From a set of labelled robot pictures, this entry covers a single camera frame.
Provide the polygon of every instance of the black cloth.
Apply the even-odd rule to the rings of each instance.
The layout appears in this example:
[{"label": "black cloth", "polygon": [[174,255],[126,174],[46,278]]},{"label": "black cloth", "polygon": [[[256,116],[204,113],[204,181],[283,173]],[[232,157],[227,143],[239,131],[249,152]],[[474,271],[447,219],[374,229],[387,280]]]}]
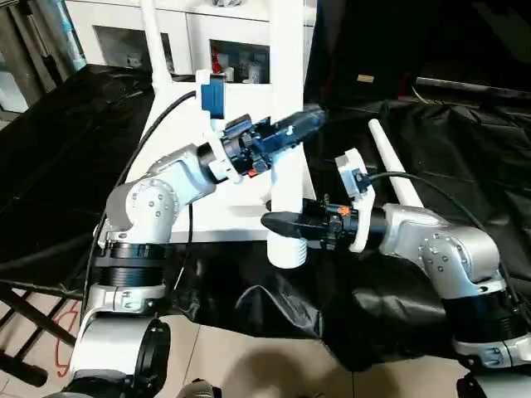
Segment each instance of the black cloth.
[{"label": "black cloth", "polygon": [[[105,198],[139,141],[153,101],[149,84],[148,74],[88,66],[0,133],[0,281],[57,286],[83,264]],[[400,102],[331,109],[305,145],[319,196],[348,204],[333,160],[351,147],[371,171],[383,170],[367,126],[373,117],[408,172],[436,182],[487,225],[519,290],[531,294],[531,119]],[[426,207],[468,223],[414,185]],[[387,181],[377,194],[379,205],[396,202]],[[185,253],[175,248],[169,287]],[[23,268],[2,270],[23,260]],[[309,250],[306,264],[283,270],[267,261],[265,242],[194,244],[171,301],[170,313],[196,323],[321,339],[349,370],[427,353],[451,357],[451,333],[427,277],[376,252]]]},{"label": "black cloth", "polygon": [[0,282],[80,296],[92,231],[152,102],[148,75],[87,66],[0,132]]}]

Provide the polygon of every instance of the floor tile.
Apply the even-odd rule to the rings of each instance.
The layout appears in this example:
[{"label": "floor tile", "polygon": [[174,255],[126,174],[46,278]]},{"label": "floor tile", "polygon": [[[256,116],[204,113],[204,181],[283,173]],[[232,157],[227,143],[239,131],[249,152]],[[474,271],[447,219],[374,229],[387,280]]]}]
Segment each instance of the floor tile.
[{"label": "floor tile", "polygon": [[[43,310],[42,307],[46,301],[52,303],[50,306],[51,308],[55,303],[56,298],[43,296],[36,306]],[[77,334],[79,328],[79,307],[79,302],[71,300],[66,303],[65,307],[55,318],[64,329],[70,329],[73,335]],[[55,391],[60,391],[63,386],[66,385],[66,373],[71,353],[71,347],[58,341],[58,339],[53,337],[50,333],[44,332],[41,335],[41,338],[39,338],[26,355],[24,362],[39,366],[46,370],[48,372],[48,380],[46,384],[37,388],[30,386],[15,377],[10,377],[9,382],[6,384],[2,393],[23,398],[37,398],[49,395]]]},{"label": "floor tile", "polygon": [[352,396],[352,377],[312,340],[265,339],[201,327],[187,382],[201,378],[223,396],[246,398]]},{"label": "floor tile", "polygon": [[[17,293],[20,296],[22,296],[24,294],[23,290],[15,289],[14,291],[15,291],[15,293]],[[9,308],[9,306],[7,306],[7,304],[5,304],[4,302],[0,301],[0,318],[2,318],[4,315],[6,315],[7,312],[9,311],[9,309],[10,308]],[[3,329],[6,329],[6,328],[8,328],[8,324],[4,325],[4,327],[3,327]],[[12,335],[12,331],[11,332],[4,332],[4,335],[3,335],[4,340],[2,340],[0,338],[0,349],[2,349],[2,350],[5,350],[5,348],[7,346],[8,342],[5,340],[7,335]],[[0,392],[3,391],[3,389],[6,386],[8,380],[9,380],[9,375],[7,373],[4,373],[3,371],[0,371]]]},{"label": "floor tile", "polygon": [[186,370],[192,356],[193,345],[199,332],[199,325],[191,323],[183,315],[161,317],[172,332],[172,345],[168,359],[168,376],[158,398],[175,398],[183,386]]},{"label": "floor tile", "polygon": [[[28,303],[48,313],[59,299],[45,294],[32,294],[27,299]],[[18,349],[26,342],[35,331],[35,323],[16,313],[0,331],[0,349],[12,356],[17,354]]]},{"label": "floor tile", "polygon": [[468,371],[456,361],[422,357],[354,373],[356,398],[455,398],[455,383]]}]

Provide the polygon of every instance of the silver robotic arm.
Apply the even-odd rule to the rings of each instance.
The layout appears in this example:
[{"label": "silver robotic arm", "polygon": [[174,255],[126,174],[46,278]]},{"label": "silver robotic arm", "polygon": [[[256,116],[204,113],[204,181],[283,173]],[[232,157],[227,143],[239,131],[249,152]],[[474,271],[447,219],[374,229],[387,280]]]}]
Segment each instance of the silver robotic arm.
[{"label": "silver robotic arm", "polygon": [[158,319],[164,269],[178,213],[217,184],[268,170],[271,157],[317,132],[325,112],[317,105],[270,124],[243,116],[221,139],[159,159],[140,179],[114,189],[107,200],[105,241],[94,267],[70,384],[58,396],[150,397],[166,380],[170,333]]},{"label": "silver robotic arm", "polygon": [[419,266],[441,298],[456,356],[471,370],[457,383],[460,397],[531,396],[529,325],[499,271],[492,238],[422,207],[386,204],[383,214],[371,212],[372,180],[358,151],[347,151],[336,163],[352,206],[307,203],[303,214],[268,213],[262,223],[284,236],[317,240],[327,249],[342,245],[361,252],[371,241],[383,255]]}]

